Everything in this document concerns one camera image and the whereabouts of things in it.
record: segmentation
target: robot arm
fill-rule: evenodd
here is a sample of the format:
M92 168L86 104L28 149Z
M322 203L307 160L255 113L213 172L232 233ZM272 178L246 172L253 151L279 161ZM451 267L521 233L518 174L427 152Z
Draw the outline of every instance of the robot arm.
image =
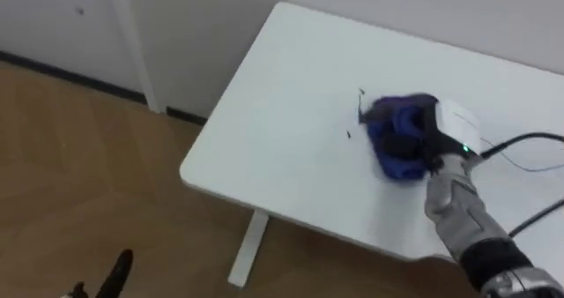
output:
M473 287L488 298L564 297L562 286L534 267L486 212L466 159L449 153L439 165L427 184L425 213Z

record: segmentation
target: white table leg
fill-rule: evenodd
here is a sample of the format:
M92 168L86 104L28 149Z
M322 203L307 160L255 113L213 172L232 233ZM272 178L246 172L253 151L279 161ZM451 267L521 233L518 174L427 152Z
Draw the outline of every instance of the white table leg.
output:
M245 287L250 270L255 262L256 253L261 246L268 218L269 216L265 212L258 210L253 212L253 217L250 219L249 227L247 227L247 233L245 233L245 237L239 248L239 253L237 253L237 257L229 273L229 278L227 279L230 284L239 288Z

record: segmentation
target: wire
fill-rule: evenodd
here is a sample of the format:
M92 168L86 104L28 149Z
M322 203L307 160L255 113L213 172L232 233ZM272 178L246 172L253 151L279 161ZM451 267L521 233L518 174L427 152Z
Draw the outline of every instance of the wire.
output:
M546 215L554 212L564 206L564 199L557 201L556 203L548 206L546 209L538 212L537 214L528 218L525 222L519 224L516 228L514 228L511 232L509 232L509 237L513 238L519 233L523 232L523 230L531 225L537 223L539 220L543 219Z
M488 143L491 146L494 146L494 144L485 139L482 138L483 141L485 141L486 143ZM544 167L544 168L527 168L524 166L519 165L517 162L515 162L514 160L512 160L511 158L509 158L509 156L507 156L507 154L501 152L501 156L503 156L503 158L505 158L510 164L512 164L513 166L521 169L522 171L526 171L526 172L530 172L530 173L540 173L540 172L545 172L545 171L551 171L551 170L556 170L556 169L560 169L560 168L564 168L564 164L560 164L560 165L554 165L554 166L550 166L550 167Z
M519 135L515 138L511 138L508 141L505 141L503 143L500 143L498 145L495 145L494 147L486 150L485 152L483 152L482 154L480 154L480 156L486 160L489 159L490 157L494 156L496 153L501 152L502 150L506 149L507 147L518 143L522 140L525 139L529 139L529 138L547 138L547 139L552 139L552 140L558 140L562 143L564 143L564 137L561 135L556 135L556 134L551 134L551 133L546 133L546 132L532 132L532 133L527 133L527 134L523 134L523 135Z
M551 134L551 133L546 133L546 132L532 132L532 133L526 133L523 135L519 135L515 138L511 138L510 140L507 140L503 143L500 143L498 145L494 145L492 148L486 150L485 152L483 152L482 154L480 154L480 157L483 160L487 160L489 158L491 158L492 156L494 156L496 153L501 153L504 149L506 149L507 147L518 143L520 141L523 141L525 139L529 139L529 138L547 138L547 139L552 139L552 140L557 140L560 141L562 143L564 143L564 137L561 135L556 135L556 134ZM529 171L529 172L541 172L541 171L547 171L547 170L554 170L554 169L558 169L558 168L562 168L564 167L564 165L558 165L558 166L552 166L552 167L548 167L548 168L543 168L543 169L528 169L525 167L522 167L521 165L515 163L514 161L512 161L507 155L505 155L504 153L501 153L505 159L507 159L509 162L511 162L511 164L513 164L514 166L524 170L524 171ZM551 212L556 211L557 209L560 209L562 206L564 206L564 199L561 199L557 202L555 202L554 204L548 206L546 209L538 212L537 214L533 215L532 217L528 218L525 222L519 224L516 228L514 228L511 232L509 232L509 237L513 238L515 236L517 236L519 233L523 232L524 229L526 229L527 227L530 227L531 225L537 223L538 221L542 220L544 217L546 217L546 215L550 214Z

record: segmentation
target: table top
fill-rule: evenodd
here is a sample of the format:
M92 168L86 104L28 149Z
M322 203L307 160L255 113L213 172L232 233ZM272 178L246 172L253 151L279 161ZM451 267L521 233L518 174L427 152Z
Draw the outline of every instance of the table top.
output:
M492 142L564 133L562 76L281 3L182 163L183 181L398 257L448 255L424 214L425 183L382 175L358 125L360 89L364 108L391 94L453 99ZM531 168L564 162L561 145L546 140L507 154ZM564 195L563 174L526 173L500 156L474 170L473 180L510 230ZM563 219L556 212L516 237L558 280Z

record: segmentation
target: wooden floor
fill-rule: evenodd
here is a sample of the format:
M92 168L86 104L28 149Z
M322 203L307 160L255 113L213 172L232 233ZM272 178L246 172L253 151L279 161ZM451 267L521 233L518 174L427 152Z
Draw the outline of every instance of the wooden floor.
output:
M0 296L94 296L122 249L122 297L474 297L438 260L402 263L271 220L248 286L226 277L251 212L181 184L200 127L0 63Z

